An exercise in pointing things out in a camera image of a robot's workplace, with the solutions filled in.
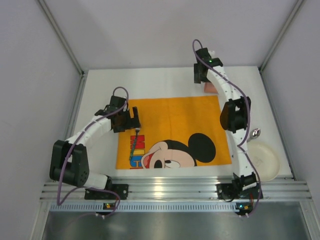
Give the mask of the orange cartoon mouse placemat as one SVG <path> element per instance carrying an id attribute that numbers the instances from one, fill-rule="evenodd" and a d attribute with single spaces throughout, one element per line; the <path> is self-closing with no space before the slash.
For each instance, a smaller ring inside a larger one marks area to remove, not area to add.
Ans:
<path id="1" fill-rule="evenodd" d="M 116 169 L 177 169 L 231 164 L 218 97 L 131 99 L 141 124 L 131 161 L 135 129 L 118 135 Z"/>

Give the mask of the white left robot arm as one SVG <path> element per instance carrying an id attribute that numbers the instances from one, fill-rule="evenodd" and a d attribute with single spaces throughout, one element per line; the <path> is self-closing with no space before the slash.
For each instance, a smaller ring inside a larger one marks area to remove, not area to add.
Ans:
<path id="1" fill-rule="evenodd" d="M 109 131 L 124 132 L 141 127 L 136 106 L 111 114 L 113 108 L 100 109 L 90 123 L 74 136 L 57 140 L 52 149 L 49 177 L 54 181 L 77 188 L 107 189 L 111 184 L 108 175 L 90 170 L 88 151 L 94 143 Z"/>

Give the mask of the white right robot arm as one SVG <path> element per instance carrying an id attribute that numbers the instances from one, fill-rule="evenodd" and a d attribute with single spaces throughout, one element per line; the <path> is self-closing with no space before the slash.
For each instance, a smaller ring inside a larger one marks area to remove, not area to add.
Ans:
<path id="1" fill-rule="evenodd" d="M 208 49 L 194 50 L 194 82 L 211 83 L 215 87 L 221 108 L 220 125 L 226 131 L 231 146 L 232 184 L 238 192 L 257 186 L 257 177 L 247 154 L 247 138 L 251 123 L 251 100 L 232 83 L 222 61 L 213 58 Z"/>

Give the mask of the green handled fork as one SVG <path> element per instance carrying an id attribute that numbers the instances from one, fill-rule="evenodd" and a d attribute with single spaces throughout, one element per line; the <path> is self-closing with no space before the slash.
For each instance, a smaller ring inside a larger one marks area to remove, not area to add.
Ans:
<path id="1" fill-rule="evenodd" d="M 135 136 L 134 136 L 134 139 L 133 139 L 132 148 L 130 150 L 129 161 L 131 161 L 132 158 L 133 158 L 140 130 L 141 130 L 140 128 L 136 128 L 135 129 Z"/>

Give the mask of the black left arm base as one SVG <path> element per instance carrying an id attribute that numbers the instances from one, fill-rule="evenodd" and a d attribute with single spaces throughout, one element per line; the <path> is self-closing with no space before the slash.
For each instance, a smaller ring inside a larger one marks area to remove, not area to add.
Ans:
<path id="1" fill-rule="evenodd" d="M 101 190 L 93 190 L 91 188 L 85 190 L 85 200 L 126 200 L 129 194 L 128 184 L 112 184 L 108 192 Z"/>

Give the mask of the green handled spoon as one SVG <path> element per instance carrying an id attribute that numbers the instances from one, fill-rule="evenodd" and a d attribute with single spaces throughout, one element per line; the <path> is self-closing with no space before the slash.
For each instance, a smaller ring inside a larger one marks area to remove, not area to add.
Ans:
<path id="1" fill-rule="evenodd" d="M 249 133 L 246 142 L 249 143 L 250 141 L 257 139 L 260 135 L 261 135 L 261 129 L 255 128 Z"/>

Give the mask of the pink plastic cup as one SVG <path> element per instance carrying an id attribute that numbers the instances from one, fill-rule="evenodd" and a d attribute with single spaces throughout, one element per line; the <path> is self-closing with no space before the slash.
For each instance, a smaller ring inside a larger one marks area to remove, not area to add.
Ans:
<path id="1" fill-rule="evenodd" d="M 217 89 L 215 88 L 215 86 L 212 83 L 206 82 L 204 84 L 204 88 L 203 88 L 204 93 L 206 94 L 218 94 Z"/>

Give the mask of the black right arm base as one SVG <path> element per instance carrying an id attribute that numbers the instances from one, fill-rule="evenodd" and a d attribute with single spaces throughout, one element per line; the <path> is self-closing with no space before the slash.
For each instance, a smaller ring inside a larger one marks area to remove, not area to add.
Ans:
<path id="1" fill-rule="evenodd" d="M 231 183 L 219 183 L 216 185 L 219 200 L 232 202 L 233 200 L 262 199 L 263 193 L 256 175 L 233 176 Z"/>

